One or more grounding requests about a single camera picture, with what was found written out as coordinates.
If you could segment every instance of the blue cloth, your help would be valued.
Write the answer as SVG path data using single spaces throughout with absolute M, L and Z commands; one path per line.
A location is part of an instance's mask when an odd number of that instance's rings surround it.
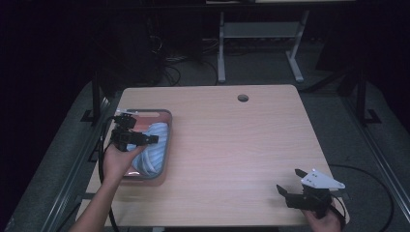
M 159 141 L 158 143 L 149 144 L 141 154 L 136 156 L 132 161 L 132 167 L 141 175 L 152 176 L 161 171 L 166 141 L 168 139 L 168 124 L 152 124 L 144 134 L 157 135 Z M 134 144 L 129 144 L 127 146 L 128 151 L 135 148 L 136 146 Z

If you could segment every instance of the human arm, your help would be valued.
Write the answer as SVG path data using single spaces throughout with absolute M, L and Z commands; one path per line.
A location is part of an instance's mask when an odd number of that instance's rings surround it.
M 115 192 L 132 160 L 144 149 L 145 146 L 138 146 L 130 152 L 120 152 L 114 145 L 108 146 L 103 161 L 102 185 L 70 231 L 103 231 Z
M 310 228 L 313 232 L 340 232 L 340 220 L 338 219 L 337 215 L 328 210 L 326 215 L 318 219 L 316 218 L 315 212 L 312 211 L 305 211 L 302 210 L 305 218 L 307 219 L 307 223 L 309 224 Z

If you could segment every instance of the human hand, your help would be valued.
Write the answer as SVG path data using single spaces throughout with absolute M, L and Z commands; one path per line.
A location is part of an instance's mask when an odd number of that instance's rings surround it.
M 119 182 L 130 168 L 132 160 L 144 151 L 146 146 L 137 146 L 129 152 L 121 152 L 114 144 L 108 146 L 103 160 L 104 181 Z
M 310 228 L 314 232 L 340 232 L 340 220 L 337 215 L 331 210 L 326 212 L 326 215 L 318 219 L 316 218 L 316 213 L 312 211 L 301 210 L 307 219 Z

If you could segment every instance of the table top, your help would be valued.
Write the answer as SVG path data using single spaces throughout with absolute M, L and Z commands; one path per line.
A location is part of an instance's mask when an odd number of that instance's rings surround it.
M 239 95 L 249 100 L 238 101 Z M 167 109 L 173 117 L 165 181 L 159 187 L 121 185 L 112 203 L 119 225 L 306 224 L 276 185 L 300 193 L 295 168 L 332 176 L 291 85 L 127 89 L 118 107 Z M 86 191 L 99 186 L 96 166 Z

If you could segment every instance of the hole in table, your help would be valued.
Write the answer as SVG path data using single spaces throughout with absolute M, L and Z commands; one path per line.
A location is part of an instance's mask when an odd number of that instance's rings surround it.
M 249 100 L 248 95 L 238 95 L 239 102 L 247 102 Z

